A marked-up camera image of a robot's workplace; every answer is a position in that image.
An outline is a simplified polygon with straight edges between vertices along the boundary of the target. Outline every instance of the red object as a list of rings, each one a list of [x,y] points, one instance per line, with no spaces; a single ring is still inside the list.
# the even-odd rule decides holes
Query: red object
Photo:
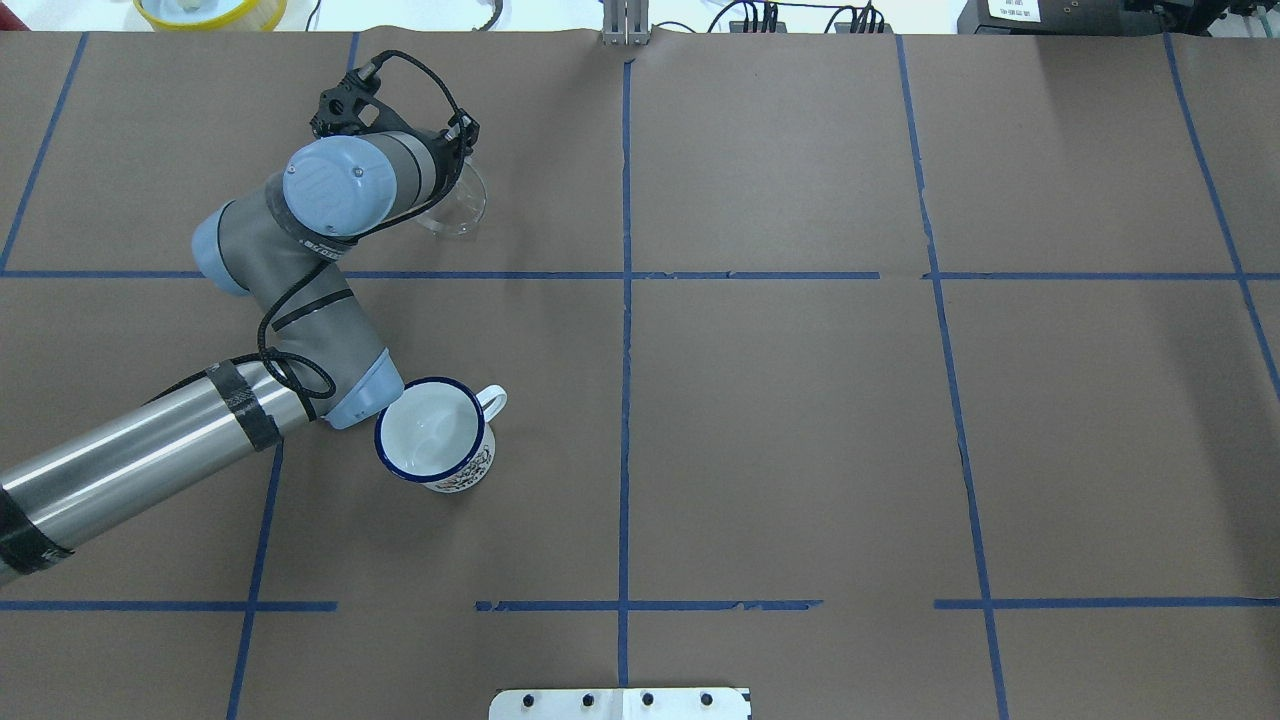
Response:
[[[18,15],[13,14],[4,3],[0,3],[0,29],[31,29]]]

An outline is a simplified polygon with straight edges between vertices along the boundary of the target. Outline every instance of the white label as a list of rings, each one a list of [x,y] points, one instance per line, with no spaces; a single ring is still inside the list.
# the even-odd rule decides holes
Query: white label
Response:
[[[987,0],[987,9],[993,18],[1023,23],[1039,22],[1039,0]]]

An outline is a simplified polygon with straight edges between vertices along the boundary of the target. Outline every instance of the metal tube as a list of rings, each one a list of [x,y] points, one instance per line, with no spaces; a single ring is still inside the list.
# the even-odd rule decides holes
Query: metal tube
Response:
[[[261,363],[237,369],[282,436],[307,423],[297,395]],[[201,378],[0,473],[0,487],[49,539],[74,548],[252,452],[218,389]],[[0,568],[0,585],[10,575]]]

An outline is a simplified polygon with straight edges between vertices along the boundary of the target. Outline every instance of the blue mug rim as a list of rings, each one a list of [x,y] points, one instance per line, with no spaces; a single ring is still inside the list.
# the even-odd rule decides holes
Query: blue mug rim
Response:
[[[453,386],[461,389],[463,393],[466,393],[468,398],[471,398],[471,405],[476,409],[476,439],[475,442],[471,443],[471,450],[467,452],[466,457],[460,460],[457,465],[442,473],[435,473],[434,475],[415,475],[408,470],[398,468],[394,462],[390,461],[389,457],[387,457],[387,452],[383,450],[383,418],[387,415],[387,410],[390,410],[390,406],[387,406],[381,413],[378,414],[378,423],[374,424],[374,448],[378,451],[378,459],[381,460],[383,465],[385,465],[387,469],[390,470],[392,473],[399,475],[401,478],[411,483],[419,483],[419,484],[440,482],[448,478],[449,475],[453,475],[462,468],[465,468],[466,464],[470,462],[471,459],[476,456],[476,452],[480,450],[480,442],[484,439],[484,409],[480,407],[480,398],[476,397],[476,393],[471,392],[471,388],[468,388],[467,386],[462,384],[460,380],[456,380],[453,378],[445,378],[443,375],[433,375],[429,378],[419,378],[416,380],[406,383],[404,391],[407,392],[408,388],[411,387],[426,383],[443,383],[447,386]]]

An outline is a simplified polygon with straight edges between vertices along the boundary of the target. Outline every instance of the yellow rimmed container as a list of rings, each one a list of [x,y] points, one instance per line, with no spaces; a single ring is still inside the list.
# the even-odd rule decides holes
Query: yellow rimmed container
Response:
[[[133,0],[157,31],[270,31],[287,0]]]

